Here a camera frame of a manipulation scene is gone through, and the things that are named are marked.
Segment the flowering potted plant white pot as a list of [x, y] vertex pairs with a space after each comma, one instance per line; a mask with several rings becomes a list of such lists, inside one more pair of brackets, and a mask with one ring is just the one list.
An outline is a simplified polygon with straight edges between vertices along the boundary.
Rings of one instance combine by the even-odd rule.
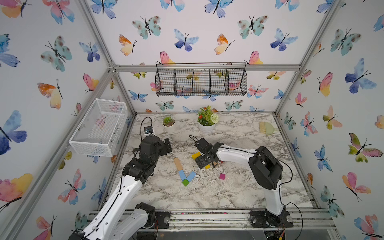
[[199, 129], [203, 134], [208, 135], [214, 131], [216, 124], [220, 120], [217, 112], [211, 106], [200, 108], [198, 111]]

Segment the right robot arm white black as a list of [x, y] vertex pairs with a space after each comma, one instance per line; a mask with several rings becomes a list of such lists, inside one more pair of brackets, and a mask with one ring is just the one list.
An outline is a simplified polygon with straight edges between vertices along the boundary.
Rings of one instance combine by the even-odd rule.
[[214, 145], [201, 138], [195, 140], [200, 156], [195, 158], [200, 169], [214, 162], [233, 162], [249, 167], [256, 182], [264, 189], [266, 209], [250, 212], [253, 228], [276, 227], [280, 229], [294, 226], [290, 213], [282, 203], [280, 186], [284, 167], [273, 154], [263, 146], [256, 150], [237, 149], [223, 143]]

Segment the light blue block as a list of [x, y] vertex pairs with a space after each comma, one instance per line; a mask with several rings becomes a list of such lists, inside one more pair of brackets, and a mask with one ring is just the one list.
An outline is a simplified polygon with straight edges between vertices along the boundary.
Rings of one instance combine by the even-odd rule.
[[186, 175], [185, 175], [185, 172], [183, 170], [180, 170], [179, 171], [179, 176], [181, 178], [181, 181], [184, 181], [187, 179]]
[[188, 181], [188, 182], [191, 182], [191, 181], [195, 178], [196, 175], [197, 175], [197, 174], [196, 174], [195, 172], [191, 172], [191, 173], [188, 175], [188, 177], [187, 177], [187, 181]]

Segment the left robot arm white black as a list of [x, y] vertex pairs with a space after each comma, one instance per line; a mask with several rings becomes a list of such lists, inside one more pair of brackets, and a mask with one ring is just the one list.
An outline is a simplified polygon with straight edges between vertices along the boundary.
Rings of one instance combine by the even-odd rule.
[[70, 235], [71, 240], [128, 240], [135, 238], [138, 230], [156, 229], [156, 208], [140, 203], [124, 221], [121, 217], [129, 202], [154, 174], [159, 157], [172, 152], [169, 139], [146, 136], [133, 159], [123, 169], [120, 183], [115, 188], [97, 216], [82, 231]]

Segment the green cube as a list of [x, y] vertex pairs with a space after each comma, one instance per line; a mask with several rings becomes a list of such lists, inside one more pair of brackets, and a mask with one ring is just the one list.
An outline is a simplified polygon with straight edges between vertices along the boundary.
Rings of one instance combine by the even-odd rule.
[[185, 179], [185, 180], [182, 181], [182, 183], [186, 187], [190, 182], [187, 179]]

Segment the white mesh wall basket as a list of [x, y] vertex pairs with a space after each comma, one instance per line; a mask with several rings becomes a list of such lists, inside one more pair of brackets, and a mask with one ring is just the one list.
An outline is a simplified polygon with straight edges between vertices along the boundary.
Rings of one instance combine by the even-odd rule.
[[69, 144], [79, 155], [112, 157], [127, 117], [126, 103], [95, 99]]

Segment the small green potted plant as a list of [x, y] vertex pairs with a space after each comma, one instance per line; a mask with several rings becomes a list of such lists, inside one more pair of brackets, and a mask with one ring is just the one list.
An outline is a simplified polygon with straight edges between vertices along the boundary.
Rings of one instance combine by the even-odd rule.
[[171, 130], [175, 124], [176, 124], [176, 120], [170, 116], [168, 117], [165, 117], [163, 119], [163, 122], [162, 122], [164, 128], [168, 131], [168, 130]]

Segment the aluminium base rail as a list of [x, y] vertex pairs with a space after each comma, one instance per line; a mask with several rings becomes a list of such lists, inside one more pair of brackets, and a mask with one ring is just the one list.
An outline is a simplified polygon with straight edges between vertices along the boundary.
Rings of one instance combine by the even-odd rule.
[[287, 209], [284, 224], [275, 227], [266, 221], [262, 209], [156, 210], [159, 229], [167, 231], [215, 230], [335, 230], [324, 209]]

